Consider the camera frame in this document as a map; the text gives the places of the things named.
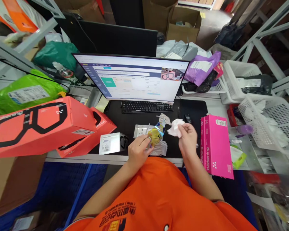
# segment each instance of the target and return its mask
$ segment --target pink product box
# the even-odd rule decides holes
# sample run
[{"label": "pink product box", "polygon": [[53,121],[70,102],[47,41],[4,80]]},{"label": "pink product box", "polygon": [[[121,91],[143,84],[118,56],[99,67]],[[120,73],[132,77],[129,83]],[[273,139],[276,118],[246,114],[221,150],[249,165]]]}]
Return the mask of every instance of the pink product box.
[{"label": "pink product box", "polygon": [[215,115],[204,118],[205,169],[212,175],[234,179],[227,120]]},{"label": "pink product box", "polygon": [[205,145],[205,118],[202,117],[201,118],[201,136],[200,136],[200,160],[203,166],[206,165],[206,159],[205,159],[205,149],[206,149],[206,145]]}]

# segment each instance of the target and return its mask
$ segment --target hand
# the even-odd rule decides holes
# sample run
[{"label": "hand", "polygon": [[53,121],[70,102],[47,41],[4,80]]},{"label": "hand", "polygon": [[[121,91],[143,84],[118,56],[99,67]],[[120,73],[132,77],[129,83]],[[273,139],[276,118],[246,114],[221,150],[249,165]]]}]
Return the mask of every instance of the hand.
[{"label": "hand", "polygon": [[141,135],[128,146],[127,164],[133,171],[137,172],[144,165],[148,156],[153,151],[154,148],[149,148],[146,150],[150,141],[151,140],[148,135]]},{"label": "hand", "polygon": [[188,123],[178,125],[182,137],[179,139],[179,147],[183,156],[186,155],[197,155],[196,144],[197,144],[197,132],[195,128]]}]

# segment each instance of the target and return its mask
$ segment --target plastic bottle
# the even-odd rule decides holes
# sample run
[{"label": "plastic bottle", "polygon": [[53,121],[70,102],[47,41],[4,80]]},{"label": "plastic bottle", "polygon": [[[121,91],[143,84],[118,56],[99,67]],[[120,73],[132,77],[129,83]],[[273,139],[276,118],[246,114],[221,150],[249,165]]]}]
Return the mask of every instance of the plastic bottle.
[{"label": "plastic bottle", "polygon": [[78,86],[85,86],[85,84],[81,83],[78,78],[75,77],[74,72],[65,68],[62,64],[57,62],[52,62],[53,66],[59,71],[60,75]]},{"label": "plastic bottle", "polygon": [[232,127],[229,129],[229,135],[233,135],[237,138],[243,137],[247,134],[251,134],[254,132],[254,129],[250,125],[240,125],[236,127]]}]

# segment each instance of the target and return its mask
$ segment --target monitor screen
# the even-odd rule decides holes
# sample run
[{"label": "monitor screen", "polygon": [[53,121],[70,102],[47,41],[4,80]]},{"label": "monitor screen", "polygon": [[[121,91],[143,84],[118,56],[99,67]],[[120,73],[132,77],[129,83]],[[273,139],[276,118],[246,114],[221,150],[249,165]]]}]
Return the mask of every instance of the monitor screen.
[{"label": "monitor screen", "polygon": [[106,99],[173,103],[188,61],[74,54]]}]

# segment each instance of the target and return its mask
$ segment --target computer monitor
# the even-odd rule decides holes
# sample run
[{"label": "computer monitor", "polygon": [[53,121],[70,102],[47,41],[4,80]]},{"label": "computer monitor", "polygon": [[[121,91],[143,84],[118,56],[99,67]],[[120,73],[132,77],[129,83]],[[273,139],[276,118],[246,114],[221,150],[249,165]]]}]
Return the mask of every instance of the computer monitor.
[{"label": "computer monitor", "polygon": [[189,64],[161,58],[73,55],[109,100],[172,104]]},{"label": "computer monitor", "polygon": [[65,14],[65,19],[55,20],[79,52],[156,57],[156,30],[83,21],[76,17]]}]

